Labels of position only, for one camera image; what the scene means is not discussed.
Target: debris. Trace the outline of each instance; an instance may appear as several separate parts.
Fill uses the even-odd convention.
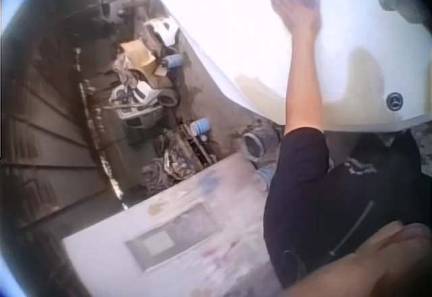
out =
[[[159,65],[153,74],[156,76],[166,76],[167,73],[168,69],[166,67],[163,67],[162,65]]]
[[[164,170],[174,179],[182,181],[192,177],[198,170],[191,162],[185,143],[177,132],[166,131],[169,146],[163,156]]]
[[[144,23],[144,26],[152,26],[165,46],[172,46],[176,43],[178,25],[172,17],[156,18]]]
[[[156,70],[156,57],[147,49],[144,43],[137,39],[132,42],[122,43],[126,57],[131,61],[133,68],[147,76]]]
[[[119,54],[112,64],[113,71],[119,76],[120,82],[124,86],[135,89],[138,80],[130,71],[133,67],[132,62],[126,57],[125,53]]]

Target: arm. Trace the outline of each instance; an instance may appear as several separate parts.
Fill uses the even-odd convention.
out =
[[[314,50],[320,20],[318,2],[313,0],[312,9],[297,0],[272,0],[272,5],[292,34],[285,132],[302,127],[322,130],[322,101]]]

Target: stain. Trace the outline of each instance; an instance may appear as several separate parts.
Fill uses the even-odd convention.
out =
[[[355,49],[348,62],[344,98],[323,104],[323,124],[383,125],[398,121],[398,114],[387,107],[384,86],[383,72],[376,59],[365,49]]]
[[[198,186],[201,190],[202,195],[205,198],[211,198],[214,191],[218,187],[220,183],[220,178],[217,175],[217,171],[212,170],[208,174],[206,174],[199,182]]]
[[[157,202],[155,204],[151,204],[148,207],[148,214],[150,216],[156,216],[157,214],[159,214],[162,211],[164,204],[165,204],[164,202]]]
[[[223,297],[255,297],[254,290],[252,288],[246,288],[244,290],[233,290],[226,293]]]
[[[285,125],[285,98],[281,98],[258,78],[240,75],[234,81],[265,117],[279,125]]]
[[[205,258],[211,257],[212,255],[216,254],[217,249],[216,248],[210,248],[208,250],[205,250],[201,255]]]
[[[265,117],[279,125],[285,124],[285,98],[266,87],[258,78],[240,75],[235,81]],[[387,108],[384,97],[384,77],[378,62],[367,50],[355,49],[348,62],[344,98],[323,104],[324,128],[392,124],[400,120],[397,113]]]
[[[190,295],[190,297],[209,297],[209,290],[194,290]]]
[[[189,54],[186,51],[183,51],[182,53],[182,57],[183,57],[183,67],[184,68],[190,68],[192,66],[192,62],[189,59]]]

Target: concrete floor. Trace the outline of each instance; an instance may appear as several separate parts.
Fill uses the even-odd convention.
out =
[[[178,89],[182,101],[177,115],[185,122],[203,117],[210,121],[209,140],[218,158],[238,151],[241,136],[253,127],[271,124],[220,91],[183,34],[180,34],[178,48],[185,63],[182,73],[179,73]]]

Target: drain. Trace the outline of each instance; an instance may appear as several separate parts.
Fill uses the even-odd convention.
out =
[[[398,111],[404,105],[404,97],[398,92],[393,92],[387,96],[386,103],[391,111]]]

